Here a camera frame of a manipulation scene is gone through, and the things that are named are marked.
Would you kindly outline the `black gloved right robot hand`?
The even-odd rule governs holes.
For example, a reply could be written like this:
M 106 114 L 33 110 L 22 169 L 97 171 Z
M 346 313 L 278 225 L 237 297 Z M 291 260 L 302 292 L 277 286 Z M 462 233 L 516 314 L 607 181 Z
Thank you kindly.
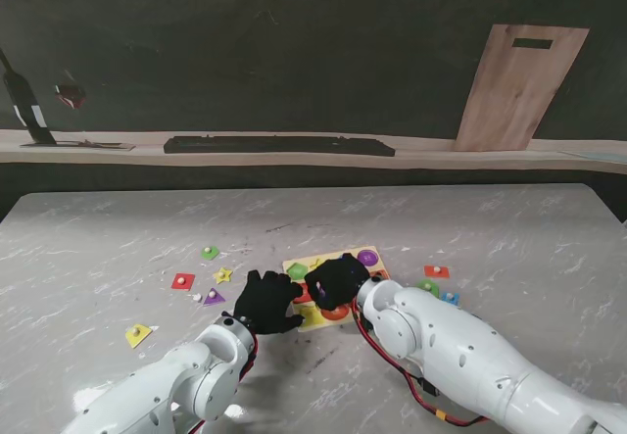
M 370 278 L 368 269 L 353 255 L 325 261 L 305 276 L 308 293 L 326 311 L 350 304 Z

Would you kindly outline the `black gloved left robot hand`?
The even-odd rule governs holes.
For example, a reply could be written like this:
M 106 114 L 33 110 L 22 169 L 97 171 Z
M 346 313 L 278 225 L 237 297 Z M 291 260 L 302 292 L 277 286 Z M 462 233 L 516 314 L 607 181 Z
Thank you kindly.
M 287 314 L 291 303 L 302 295 L 303 288 L 288 275 L 272 270 L 260 275 L 254 269 L 247 274 L 233 317 L 257 335 L 286 333 L 304 322 L 299 314 Z

